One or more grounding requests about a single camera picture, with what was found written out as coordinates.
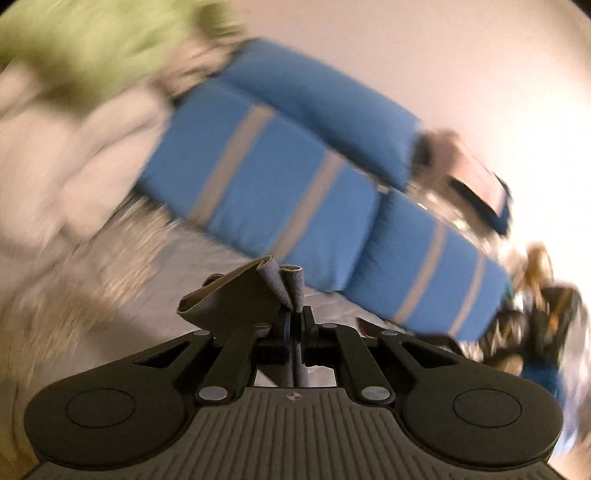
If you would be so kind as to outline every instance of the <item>gray stripe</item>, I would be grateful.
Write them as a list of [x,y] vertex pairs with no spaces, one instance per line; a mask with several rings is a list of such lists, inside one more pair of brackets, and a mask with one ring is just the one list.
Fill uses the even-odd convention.
[[435,275],[439,259],[441,258],[443,248],[445,247],[446,238],[447,228],[443,223],[438,221],[437,226],[433,231],[431,245],[429,245],[429,251],[427,252],[427,255],[425,255],[421,270],[418,272],[414,284],[410,287],[402,305],[400,305],[396,314],[391,318],[392,322],[402,324],[406,322],[414,312],[423,293],[425,293],[425,290],[431,282],[433,275]]
[[460,308],[460,312],[458,312],[456,319],[453,321],[452,326],[449,329],[449,335],[455,336],[455,334],[462,328],[468,314],[472,310],[474,306],[474,302],[480,292],[480,288],[482,287],[482,280],[484,279],[484,272],[486,270],[486,255],[482,252],[479,253],[478,261],[476,263],[476,267],[474,268],[474,275],[472,276],[472,283],[470,284],[470,289],[464,298],[464,302],[462,303],[462,307]]
[[224,198],[240,163],[274,116],[275,111],[268,105],[253,105],[250,108],[244,120],[238,125],[234,136],[226,144],[224,153],[199,195],[193,213],[189,217],[191,223],[200,228],[207,226],[213,212]]
[[342,155],[333,150],[329,150],[324,156],[318,173],[316,173],[316,176],[308,185],[287,227],[283,230],[279,240],[271,250],[271,255],[278,262],[285,260],[300,237],[305,233],[308,224],[314,218],[318,208],[320,208],[324,197],[345,166],[345,161]]

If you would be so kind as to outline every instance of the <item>metal screw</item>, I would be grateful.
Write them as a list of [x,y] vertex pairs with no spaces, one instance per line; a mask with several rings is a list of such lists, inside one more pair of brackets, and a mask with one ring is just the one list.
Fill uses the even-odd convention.
[[199,390],[199,396],[204,400],[220,401],[228,396],[228,391],[223,387],[205,387]]
[[384,387],[377,387],[376,385],[373,385],[371,387],[365,387],[361,391],[361,395],[365,400],[382,401],[386,400],[390,396],[390,390]]

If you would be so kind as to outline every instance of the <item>blue sofa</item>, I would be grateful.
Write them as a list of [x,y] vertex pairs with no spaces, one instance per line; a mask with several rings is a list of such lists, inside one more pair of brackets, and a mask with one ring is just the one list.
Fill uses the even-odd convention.
[[404,194],[419,119],[337,70],[247,42],[190,93],[138,183],[251,257],[409,329],[477,339],[505,270]]

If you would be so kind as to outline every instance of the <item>ridged gray surface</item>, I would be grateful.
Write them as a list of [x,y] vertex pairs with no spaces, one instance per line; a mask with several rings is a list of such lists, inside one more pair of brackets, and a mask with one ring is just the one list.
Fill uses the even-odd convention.
[[384,408],[360,406],[341,388],[247,388],[226,407],[204,408],[165,452],[138,465],[81,472],[51,463],[29,480],[552,480],[539,463],[477,472],[425,453]]

